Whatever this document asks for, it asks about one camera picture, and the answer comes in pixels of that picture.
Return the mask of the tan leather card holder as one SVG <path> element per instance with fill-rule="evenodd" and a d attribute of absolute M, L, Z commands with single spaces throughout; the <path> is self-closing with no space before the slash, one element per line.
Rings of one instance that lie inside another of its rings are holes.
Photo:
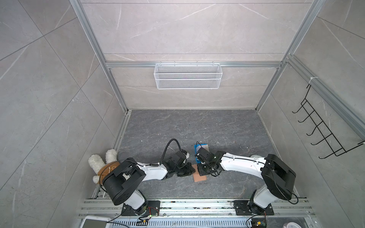
<path fill-rule="evenodd" d="M 206 181 L 207 180 L 207 176 L 201 176 L 199 174 L 197 164 L 192 165 L 192 167 L 195 170 L 195 172 L 193 173 L 194 182 L 201 182 L 201 181 Z"/>

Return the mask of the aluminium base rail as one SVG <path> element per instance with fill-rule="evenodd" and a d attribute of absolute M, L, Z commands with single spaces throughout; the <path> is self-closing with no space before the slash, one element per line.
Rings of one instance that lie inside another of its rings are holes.
<path fill-rule="evenodd" d="M 233 207 L 235 200 L 247 199 L 150 199 L 161 202 L 160 217 L 171 216 L 237 216 Z M 297 204 L 284 200 L 271 203 L 275 217 L 315 217 L 307 199 L 300 199 Z M 118 216 L 123 205 L 115 206 L 109 199 L 87 199 L 77 210 L 81 218 L 87 215 Z"/>

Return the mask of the blue plastic card tray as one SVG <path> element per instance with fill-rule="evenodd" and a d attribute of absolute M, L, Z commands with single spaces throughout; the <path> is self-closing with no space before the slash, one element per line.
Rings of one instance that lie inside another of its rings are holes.
<path fill-rule="evenodd" d="M 202 144 L 205 144 L 205 143 L 198 143 L 194 146 L 195 154 L 198 154 L 199 149 L 202 148 L 201 147 Z"/>

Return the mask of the white tablet device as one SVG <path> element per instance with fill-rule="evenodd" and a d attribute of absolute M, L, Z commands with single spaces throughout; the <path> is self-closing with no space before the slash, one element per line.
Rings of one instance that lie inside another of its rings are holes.
<path fill-rule="evenodd" d="M 86 216 L 80 225 L 80 228 L 112 228 L 113 224 L 108 223 L 111 218 L 100 216 Z"/>

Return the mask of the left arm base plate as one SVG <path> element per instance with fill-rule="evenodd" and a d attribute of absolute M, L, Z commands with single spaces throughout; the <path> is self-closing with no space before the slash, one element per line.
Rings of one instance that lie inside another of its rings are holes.
<path fill-rule="evenodd" d="M 129 205 L 124 205 L 121 216 L 140 216 L 148 217 L 158 216 L 161 202 L 159 200 L 151 200 L 145 202 L 140 208 L 133 209 Z"/>

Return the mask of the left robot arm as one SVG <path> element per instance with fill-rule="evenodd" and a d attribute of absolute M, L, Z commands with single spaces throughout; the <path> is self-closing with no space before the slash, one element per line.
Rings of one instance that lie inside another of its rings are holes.
<path fill-rule="evenodd" d="M 100 179 L 114 205 L 125 204 L 131 207 L 136 214 L 142 214 L 148 204 L 148 200 L 138 190 L 144 181 L 166 180 L 176 175 L 177 177 L 190 176 L 195 173 L 190 162 L 187 162 L 189 154 L 180 150 L 159 163 L 141 163 L 133 158 L 127 158 L 122 162 L 112 163 L 116 168 L 107 172 Z"/>

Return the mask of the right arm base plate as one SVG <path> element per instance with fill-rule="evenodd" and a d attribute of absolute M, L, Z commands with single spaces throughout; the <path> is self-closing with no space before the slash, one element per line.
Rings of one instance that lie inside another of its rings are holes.
<path fill-rule="evenodd" d="M 237 216 L 251 216 L 251 215 L 274 215 L 271 204 L 266 208 L 261 208 L 248 200 L 235 200 L 233 207 Z"/>

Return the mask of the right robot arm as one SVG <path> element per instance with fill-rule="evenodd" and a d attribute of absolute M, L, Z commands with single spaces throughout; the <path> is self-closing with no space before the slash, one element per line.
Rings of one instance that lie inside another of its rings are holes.
<path fill-rule="evenodd" d="M 264 185 L 253 192 L 248 202 L 248 208 L 254 214 L 263 213 L 277 199 L 290 202 L 296 196 L 293 193 L 296 173 L 274 154 L 243 157 L 223 151 L 214 154 L 196 146 L 195 157 L 201 176 L 217 177 L 223 171 L 235 171 L 263 179 Z"/>

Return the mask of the white teddy bear brown shirt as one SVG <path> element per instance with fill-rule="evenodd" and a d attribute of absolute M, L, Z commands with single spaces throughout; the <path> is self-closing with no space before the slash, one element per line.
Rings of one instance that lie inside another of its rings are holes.
<path fill-rule="evenodd" d="M 96 173 L 93 177 L 95 184 L 100 184 L 108 174 L 120 165 L 120 162 L 117 161 L 117 151 L 114 149 L 106 152 L 106 162 L 104 162 L 100 155 L 94 154 L 89 157 L 88 163 Z"/>

